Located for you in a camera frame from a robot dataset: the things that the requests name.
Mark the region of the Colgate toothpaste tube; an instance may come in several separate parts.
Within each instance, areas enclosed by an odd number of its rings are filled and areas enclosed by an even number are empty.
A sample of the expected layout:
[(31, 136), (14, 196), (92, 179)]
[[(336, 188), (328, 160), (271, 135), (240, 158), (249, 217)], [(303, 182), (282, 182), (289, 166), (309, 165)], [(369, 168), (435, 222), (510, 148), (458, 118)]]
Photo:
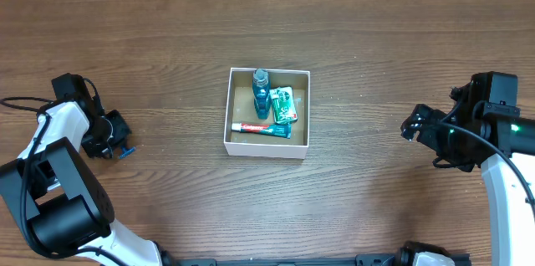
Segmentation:
[(246, 123), (232, 123), (231, 130), (240, 133), (253, 133), (265, 136), (276, 136), (281, 138), (291, 138), (291, 125), (256, 125)]

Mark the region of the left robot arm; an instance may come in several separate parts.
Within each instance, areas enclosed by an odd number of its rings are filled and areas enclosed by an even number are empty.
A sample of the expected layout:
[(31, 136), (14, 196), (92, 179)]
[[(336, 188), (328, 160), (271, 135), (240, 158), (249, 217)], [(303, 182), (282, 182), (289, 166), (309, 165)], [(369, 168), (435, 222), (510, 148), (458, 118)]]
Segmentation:
[(172, 265), (157, 243), (115, 218), (111, 200), (79, 154), (125, 158), (131, 133), (119, 111), (106, 112), (87, 78), (52, 81), (55, 100), (33, 110), (38, 128), (28, 147), (1, 167), (1, 196), (28, 246), (51, 259), (83, 257), (102, 265)]

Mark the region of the green soap packet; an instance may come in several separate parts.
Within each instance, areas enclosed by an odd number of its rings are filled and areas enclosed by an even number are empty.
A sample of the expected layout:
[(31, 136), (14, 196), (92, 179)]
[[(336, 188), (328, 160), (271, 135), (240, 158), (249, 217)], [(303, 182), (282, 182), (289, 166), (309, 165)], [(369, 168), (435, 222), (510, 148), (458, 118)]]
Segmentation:
[(298, 120), (298, 113), (290, 86), (270, 90), (273, 117), (278, 125), (288, 125)]

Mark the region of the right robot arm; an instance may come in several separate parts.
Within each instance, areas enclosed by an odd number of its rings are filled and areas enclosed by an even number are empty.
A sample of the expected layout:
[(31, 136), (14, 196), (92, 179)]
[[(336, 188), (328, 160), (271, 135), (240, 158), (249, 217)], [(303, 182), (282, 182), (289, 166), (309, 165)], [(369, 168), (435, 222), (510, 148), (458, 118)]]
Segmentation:
[(517, 89), (514, 74), (474, 74), (451, 91), (449, 112), (418, 104), (400, 127), (436, 153), (434, 167), (481, 169), (494, 265), (534, 263), (534, 122), (520, 116)]

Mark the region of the blue disposable razor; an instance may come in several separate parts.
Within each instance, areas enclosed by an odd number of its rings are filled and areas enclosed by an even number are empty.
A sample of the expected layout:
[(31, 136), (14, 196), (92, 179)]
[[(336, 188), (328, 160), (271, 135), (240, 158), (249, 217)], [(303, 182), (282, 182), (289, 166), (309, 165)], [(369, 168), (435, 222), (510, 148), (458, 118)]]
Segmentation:
[(135, 151), (136, 151), (136, 148), (134, 146), (132, 146), (131, 148), (129, 148), (127, 146), (122, 146), (121, 147), (121, 154), (119, 155), (119, 159), (124, 159), (127, 156), (129, 156), (130, 154), (132, 154), (133, 152), (135, 152)]

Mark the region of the teal mouthwash bottle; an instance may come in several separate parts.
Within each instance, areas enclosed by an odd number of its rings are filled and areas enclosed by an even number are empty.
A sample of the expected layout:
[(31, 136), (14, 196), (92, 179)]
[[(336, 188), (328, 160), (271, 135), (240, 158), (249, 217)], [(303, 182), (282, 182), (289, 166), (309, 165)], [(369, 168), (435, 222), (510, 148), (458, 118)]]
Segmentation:
[(255, 111), (260, 120), (266, 120), (269, 117), (271, 109), (270, 89), (268, 72), (265, 69), (256, 69), (252, 76), (252, 92)]

